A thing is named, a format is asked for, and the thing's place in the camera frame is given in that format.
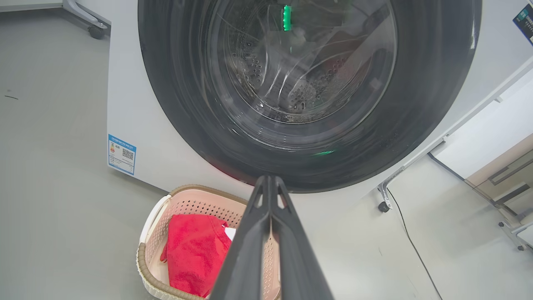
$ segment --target sticker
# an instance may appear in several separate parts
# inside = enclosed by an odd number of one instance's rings
[[[130,175],[135,171],[135,153],[137,147],[109,135],[109,165]]]
[[[514,18],[514,23],[520,31],[526,36],[529,40],[529,43],[533,45],[533,20],[531,16],[533,15],[533,7],[531,4],[526,5],[524,9]]]

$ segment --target laundry basket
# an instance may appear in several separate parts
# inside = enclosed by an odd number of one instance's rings
[[[186,185],[161,198],[142,229],[137,250],[137,268],[146,290],[159,299],[202,300],[169,285],[168,267],[159,257],[168,239],[168,222],[173,215],[203,214],[215,216],[237,228],[243,217],[246,201],[231,194],[200,185]],[[279,296],[278,244],[270,236],[264,248],[263,299]]]

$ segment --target gray floor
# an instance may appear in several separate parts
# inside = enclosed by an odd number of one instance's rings
[[[1,299],[152,299],[135,251],[165,192],[106,166],[108,51],[61,14],[0,14]],[[531,252],[468,186],[425,157],[391,191],[444,299],[531,298]],[[438,299],[380,201],[370,193],[311,241],[336,299]]]

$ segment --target qr code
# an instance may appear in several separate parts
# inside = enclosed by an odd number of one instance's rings
[[[124,148],[122,148],[122,156],[133,160],[133,152],[130,152]]]

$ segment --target washing machine door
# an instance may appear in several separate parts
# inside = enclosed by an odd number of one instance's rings
[[[198,154],[249,184],[271,174],[320,192],[432,132],[480,12],[480,0],[140,0],[139,35],[154,93]]]

